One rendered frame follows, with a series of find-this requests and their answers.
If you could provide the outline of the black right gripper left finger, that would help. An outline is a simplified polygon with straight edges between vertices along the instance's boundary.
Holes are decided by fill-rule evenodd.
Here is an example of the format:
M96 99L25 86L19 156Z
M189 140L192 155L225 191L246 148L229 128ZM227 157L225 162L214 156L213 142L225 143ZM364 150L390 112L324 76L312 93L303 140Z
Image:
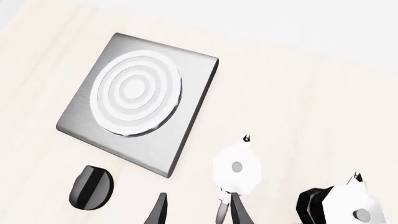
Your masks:
M145 220L144 224L165 224L167 218L168 201L167 194L162 192Z

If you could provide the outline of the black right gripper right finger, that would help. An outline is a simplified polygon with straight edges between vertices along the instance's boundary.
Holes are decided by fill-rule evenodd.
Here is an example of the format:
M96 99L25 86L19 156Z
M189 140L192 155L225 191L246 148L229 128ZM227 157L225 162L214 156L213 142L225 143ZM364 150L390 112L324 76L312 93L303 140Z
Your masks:
M250 216L236 192L231 194L231 218L233 224L250 224Z

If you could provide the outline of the round black stove knob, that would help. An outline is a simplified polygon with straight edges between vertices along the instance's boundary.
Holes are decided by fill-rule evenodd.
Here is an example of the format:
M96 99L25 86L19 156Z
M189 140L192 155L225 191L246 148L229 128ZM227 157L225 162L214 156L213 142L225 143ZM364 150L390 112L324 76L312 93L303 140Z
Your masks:
M106 169L85 166L76 178L69 194L70 204L79 210L96 210L112 196L114 180Z

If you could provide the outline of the flat square stove plate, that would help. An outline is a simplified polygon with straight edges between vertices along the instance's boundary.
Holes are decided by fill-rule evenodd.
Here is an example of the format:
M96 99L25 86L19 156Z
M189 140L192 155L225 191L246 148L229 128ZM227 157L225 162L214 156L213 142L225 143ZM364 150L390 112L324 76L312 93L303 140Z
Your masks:
M115 33L57 129L170 177L218 64L210 55Z

